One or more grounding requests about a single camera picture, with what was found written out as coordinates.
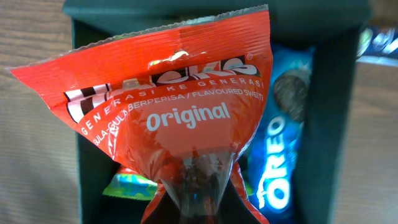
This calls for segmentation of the green Haribo gummy bag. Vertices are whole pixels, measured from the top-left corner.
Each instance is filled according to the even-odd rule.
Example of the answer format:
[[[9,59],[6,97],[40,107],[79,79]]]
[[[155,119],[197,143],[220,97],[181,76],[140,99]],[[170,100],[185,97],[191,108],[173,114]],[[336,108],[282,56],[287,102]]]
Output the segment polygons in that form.
[[[103,195],[150,201],[154,198],[155,192],[163,186],[170,191],[171,197],[179,197],[183,194],[198,193],[206,184],[219,189],[221,184],[227,181],[228,176],[229,173],[225,169],[194,164],[181,170],[180,177],[174,182],[157,184],[136,171],[121,166],[103,190]]]

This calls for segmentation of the red Hacks candy bag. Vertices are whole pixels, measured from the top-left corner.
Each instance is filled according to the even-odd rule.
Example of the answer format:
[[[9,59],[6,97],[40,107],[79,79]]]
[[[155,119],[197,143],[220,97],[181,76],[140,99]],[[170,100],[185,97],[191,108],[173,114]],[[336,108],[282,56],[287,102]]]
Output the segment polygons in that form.
[[[238,159],[266,107],[267,5],[117,35],[11,68],[52,113],[158,185],[142,223],[266,223]]]

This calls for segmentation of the blue Oreo cookie pack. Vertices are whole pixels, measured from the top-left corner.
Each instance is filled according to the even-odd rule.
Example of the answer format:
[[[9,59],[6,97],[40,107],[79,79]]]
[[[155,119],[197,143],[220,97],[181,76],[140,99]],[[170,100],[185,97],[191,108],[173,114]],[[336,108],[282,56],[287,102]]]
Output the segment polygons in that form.
[[[294,223],[292,174],[301,143],[313,48],[272,48],[267,104],[251,143],[246,170],[249,201],[270,223]]]

